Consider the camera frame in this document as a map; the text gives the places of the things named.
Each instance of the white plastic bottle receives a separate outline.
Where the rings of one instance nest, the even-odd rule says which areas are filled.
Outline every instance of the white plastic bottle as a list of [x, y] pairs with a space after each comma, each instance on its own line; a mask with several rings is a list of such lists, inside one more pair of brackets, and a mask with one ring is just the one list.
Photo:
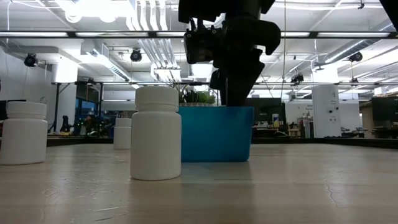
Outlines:
[[116, 118], [114, 127], [113, 148], [130, 149], [131, 147], [131, 118]]
[[178, 91], [161, 86], [137, 89], [132, 116], [130, 174], [166, 180], [181, 174], [181, 116]]
[[4, 121], [0, 164], [44, 162], [47, 149], [47, 106], [42, 103], [9, 102]]

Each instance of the fluorescent light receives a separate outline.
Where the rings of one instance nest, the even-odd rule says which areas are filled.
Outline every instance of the fluorescent light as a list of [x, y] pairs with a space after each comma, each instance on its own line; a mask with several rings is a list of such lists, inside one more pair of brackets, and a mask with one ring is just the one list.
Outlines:
[[158, 37], [183, 37], [185, 32], [157, 32]]
[[320, 32], [317, 37], [387, 37], [389, 32]]
[[0, 37], [68, 37], [66, 32], [0, 32]]
[[130, 85], [128, 82], [109, 82], [109, 83], [103, 83], [104, 85]]
[[148, 37], [147, 32], [77, 32], [78, 37]]
[[281, 37], [308, 37], [309, 32], [281, 32]]

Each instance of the blue plastic container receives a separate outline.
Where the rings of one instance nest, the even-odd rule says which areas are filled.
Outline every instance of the blue plastic container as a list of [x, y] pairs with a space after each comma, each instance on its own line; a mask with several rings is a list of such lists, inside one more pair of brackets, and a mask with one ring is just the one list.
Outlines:
[[182, 162], [249, 159], [252, 107], [180, 107]]

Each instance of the wooden table surface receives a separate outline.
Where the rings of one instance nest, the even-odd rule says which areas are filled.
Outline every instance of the wooden table surface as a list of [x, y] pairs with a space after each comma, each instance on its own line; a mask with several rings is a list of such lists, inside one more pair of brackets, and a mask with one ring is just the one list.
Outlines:
[[0, 166], [0, 223], [397, 223], [398, 151], [257, 145], [242, 163], [184, 163], [182, 176], [129, 176], [129, 151], [50, 147]]

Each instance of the air duct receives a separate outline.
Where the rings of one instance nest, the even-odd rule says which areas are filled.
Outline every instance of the air duct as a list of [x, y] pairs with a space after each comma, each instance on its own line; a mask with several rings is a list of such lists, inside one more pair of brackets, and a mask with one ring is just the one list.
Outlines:
[[[374, 32], [395, 32], [394, 25], [391, 23], [390, 20], [386, 20], [373, 29], [371, 31]], [[359, 52], [360, 50], [363, 50], [377, 42], [379, 42], [380, 39], [366, 39], [366, 40], [352, 40], [349, 43], [343, 45], [342, 47], [338, 48], [337, 50], [326, 54], [323, 57], [319, 57], [319, 62], [314, 63], [315, 66], [322, 66], [322, 65], [328, 65], [331, 63], [336, 63], [340, 60], [343, 60], [345, 58], [348, 58], [349, 56]], [[302, 71], [303, 69], [306, 69], [308, 67], [312, 67], [313, 62], [302, 62], [299, 65], [296, 66], [295, 69], [298, 71]]]

